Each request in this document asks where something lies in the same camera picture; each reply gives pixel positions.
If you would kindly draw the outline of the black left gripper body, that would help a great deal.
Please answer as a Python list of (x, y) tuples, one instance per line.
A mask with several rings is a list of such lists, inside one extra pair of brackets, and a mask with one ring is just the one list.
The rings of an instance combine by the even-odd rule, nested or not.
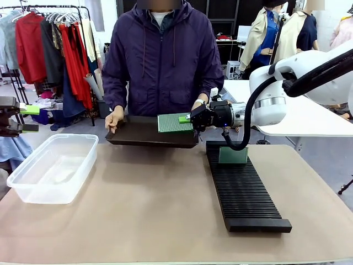
[(22, 124), (11, 119), (20, 113), (20, 104), (14, 97), (1, 96), (1, 137), (18, 137)]

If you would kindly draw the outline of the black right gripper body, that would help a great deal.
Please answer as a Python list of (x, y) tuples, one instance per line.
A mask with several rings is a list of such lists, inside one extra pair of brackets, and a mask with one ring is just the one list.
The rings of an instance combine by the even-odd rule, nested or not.
[(202, 111), (194, 110), (190, 114), (190, 122), (196, 131), (205, 131), (208, 127), (230, 127), (234, 125), (232, 106), (227, 101), (211, 102)]

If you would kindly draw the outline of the person's right hand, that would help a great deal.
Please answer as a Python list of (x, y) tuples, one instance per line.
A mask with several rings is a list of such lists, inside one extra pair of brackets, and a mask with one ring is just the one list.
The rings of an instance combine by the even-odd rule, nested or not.
[(124, 109), (122, 106), (117, 105), (114, 110), (105, 118), (105, 128), (114, 134), (117, 129), (118, 122), (123, 119)]

